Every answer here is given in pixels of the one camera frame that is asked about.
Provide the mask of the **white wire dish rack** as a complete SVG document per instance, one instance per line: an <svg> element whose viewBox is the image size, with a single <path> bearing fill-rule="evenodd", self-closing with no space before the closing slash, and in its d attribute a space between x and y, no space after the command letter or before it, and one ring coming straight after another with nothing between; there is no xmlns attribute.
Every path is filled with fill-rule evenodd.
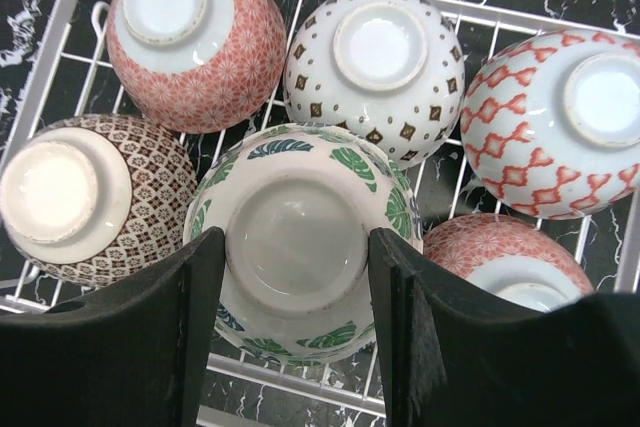
<svg viewBox="0 0 640 427"><path fill-rule="evenodd" d="M106 53L110 0L1 0L1 150L83 112L133 112ZM324 0L275 0L289 29ZM574 22L635 36L639 0L445 0L469 74L548 23ZM639 286L639 201L627 198L587 219L544 221L602 292ZM272 426L384 424L377 349L327 367L262 363L214 337L201 396L205 419Z"/></svg>

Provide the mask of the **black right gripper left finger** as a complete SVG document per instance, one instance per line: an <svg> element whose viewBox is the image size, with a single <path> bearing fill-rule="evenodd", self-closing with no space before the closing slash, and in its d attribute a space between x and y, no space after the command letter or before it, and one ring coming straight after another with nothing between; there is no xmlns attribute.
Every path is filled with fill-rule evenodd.
<svg viewBox="0 0 640 427"><path fill-rule="evenodd" d="M224 266L213 227L100 290L2 316L2 425L195 425Z"/></svg>

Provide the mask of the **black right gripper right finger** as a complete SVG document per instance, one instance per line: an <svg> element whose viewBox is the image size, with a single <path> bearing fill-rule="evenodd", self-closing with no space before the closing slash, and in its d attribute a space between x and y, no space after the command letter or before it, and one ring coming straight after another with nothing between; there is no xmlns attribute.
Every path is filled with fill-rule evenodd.
<svg viewBox="0 0 640 427"><path fill-rule="evenodd" d="M635 426L639 298L549 313L494 296L387 228L368 276L390 426Z"/></svg>

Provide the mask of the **white bowl green leaves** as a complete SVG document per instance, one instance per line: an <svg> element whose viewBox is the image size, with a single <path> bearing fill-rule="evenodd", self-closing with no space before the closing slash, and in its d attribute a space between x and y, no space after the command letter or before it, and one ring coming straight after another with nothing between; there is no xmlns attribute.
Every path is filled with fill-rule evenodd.
<svg viewBox="0 0 640 427"><path fill-rule="evenodd" d="M248 136L201 180L183 238L222 229L216 331L254 357L315 366L375 338L368 236L422 245L406 176L380 148L336 126L289 123Z"/></svg>

